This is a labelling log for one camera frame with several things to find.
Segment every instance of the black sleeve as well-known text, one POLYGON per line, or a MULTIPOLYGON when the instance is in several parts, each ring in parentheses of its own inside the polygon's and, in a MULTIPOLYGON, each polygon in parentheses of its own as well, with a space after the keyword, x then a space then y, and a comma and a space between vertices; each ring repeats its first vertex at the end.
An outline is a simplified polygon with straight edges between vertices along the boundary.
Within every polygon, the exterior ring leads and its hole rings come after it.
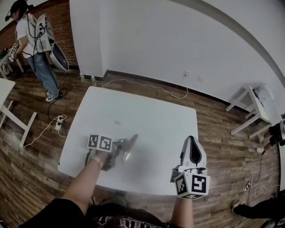
POLYGON ((81 209, 68 199, 54 199, 41 212, 19 226, 27 227, 85 227, 81 209))
POLYGON ((280 146, 284 146, 285 145, 285 139, 282 140, 279 144, 280 144, 280 146))

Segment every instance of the table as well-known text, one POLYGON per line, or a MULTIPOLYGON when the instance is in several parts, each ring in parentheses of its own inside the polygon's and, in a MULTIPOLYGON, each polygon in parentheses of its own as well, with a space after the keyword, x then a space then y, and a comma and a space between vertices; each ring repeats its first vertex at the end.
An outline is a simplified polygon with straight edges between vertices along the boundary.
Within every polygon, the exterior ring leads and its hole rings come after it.
MULTIPOLYGON (((4 79, 7 79, 7 77, 6 77, 6 75, 4 74, 4 72, 3 72, 2 68, 1 68, 3 64, 7 63, 7 66, 9 67, 10 71, 13 72, 13 69, 12 69, 11 65, 9 64, 9 62, 8 62, 8 58, 9 58, 9 56, 10 56, 9 53, 10 53, 10 50, 8 51, 8 53, 7 53, 6 55, 0 57, 0 73, 1 73, 1 75, 2 75, 2 77, 3 77, 4 79)), ((21 63, 20 63, 20 61, 19 61, 19 59, 16 59, 16 62, 17 62, 17 64, 18 64, 18 66, 19 66, 21 72, 23 73, 23 72, 24 72, 24 69, 23 69, 23 67, 22 67, 22 65, 21 65, 21 63)))
POLYGON ((253 103, 253 107, 254 107, 250 113, 245 115, 244 118, 248 119, 253 114, 255 114, 255 115, 252 118, 250 118, 247 122, 240 125, 238 128, 232 130, 231 134, 236 134, 237 132, 246 128, 248 125, 250 125, 254 121, 258 120, 259 118, 264 120, 265 122, 267 122, 269 124, 266 125, 265 127, 263 127, 262 129, 260 129, 259 131, 255 132, 254 134, 251 134, 249 136, 249 138, 253 138, 254 136, 262 133, 265 130, 267 130, 270 126, 272 126, 272 124, 277 123, 278 119, 276 116, 279 115, 278 113, 276 113, 277 108, 276 108, 276 106, 273 107, 273 105, 274 105, 273 103, 270 104, 271 101, 269 101, 268 96, 265 96, 265 94, 264 94, 266 92, 263 91, 263 94, 261 93, 261 94, 258 94, 258 96, 256 96, 255 93, 253 92, 253 90, 254 89, 251 86, 248 86, 247 88, 245 88, 245 91, 231 105, 229 105, 226 108, 226 111, 228 112, 229 110, 232 109, 233 106, 235 106, 247 94, 249 94, 249 96, 252 100, 252 103, 253 103))
POLYGON ((9 111, 13 101, 10 102, 8 108, 6 108, 4 106, 4 102, 6 100, 6 98, 8 97, 9 93, 11 92, 11 90, 13 89, 13 87, 15 86, 15 82, 14 81, 9 81, 9 80, 5 80, 0 78, 0 110, 1 112, 4 113, 4 116, 2 117, 2 120, 0 122, 0 128, 2 127, 6 117, 10 118, 11 120, 13 120, 17 125, 19 125, 21 128, 23 128, 25 130, 22 140, 20 142, 20 147, 23 147, 24 142, 27 138, 28 132, 31 128, 31 125, 37 115, 36 112, 33 113, 28 125, 25 125, 21 120, 19 120, 12 112, 9 111))
POLYGON ((76 177, 84 168, 91 134, 115 141, 139 134, 127 162, 102 171, 97 185, 156 195, 177 195, 170 183, 187 136, 198 139, 192 108, 115 90, 89 87, 69 130, 58 170, 76 177))

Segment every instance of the hair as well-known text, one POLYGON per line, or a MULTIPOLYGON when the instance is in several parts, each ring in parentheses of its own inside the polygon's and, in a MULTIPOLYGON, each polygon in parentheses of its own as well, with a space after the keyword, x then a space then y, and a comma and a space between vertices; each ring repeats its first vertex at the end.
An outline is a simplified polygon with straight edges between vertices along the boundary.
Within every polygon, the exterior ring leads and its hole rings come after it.
POLYGON ((21 19, 24 13, 29 9, 26 0, 18 0, 14 2, 14 4, 11 7, 11 15, 12 13, 17 12, 18 9, 20 10, 19 19, 21 19))

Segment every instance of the plastic bottle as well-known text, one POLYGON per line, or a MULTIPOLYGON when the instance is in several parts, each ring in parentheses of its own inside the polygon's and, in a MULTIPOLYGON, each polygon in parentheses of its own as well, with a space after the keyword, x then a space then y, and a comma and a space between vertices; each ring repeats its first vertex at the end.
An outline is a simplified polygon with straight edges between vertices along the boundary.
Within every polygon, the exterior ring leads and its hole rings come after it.
POLYGON ((96 79, 94 76, 91 76, 92 86, 97 86, 96 79))
POLYGON ((83 74, 83 73, 80 73, 80 80, 81 80, 81 81, 84 81, 84 80, 85 80, 85 77, 84 77, 84 74, 83 74))

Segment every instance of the white cube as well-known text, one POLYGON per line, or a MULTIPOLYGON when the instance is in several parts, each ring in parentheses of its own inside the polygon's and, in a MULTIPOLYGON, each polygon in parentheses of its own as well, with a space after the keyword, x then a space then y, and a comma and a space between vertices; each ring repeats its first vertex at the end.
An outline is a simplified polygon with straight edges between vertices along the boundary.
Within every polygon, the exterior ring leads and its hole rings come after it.
POLYGON ((174 182, 179 198, 195 200, 209 193, 209 176, 183 172, 174 178, 174 182))
POLYGON ((113 140, 110 137, 92 134, 89 137, 87 148, 111 153, 112 143, 113 140))

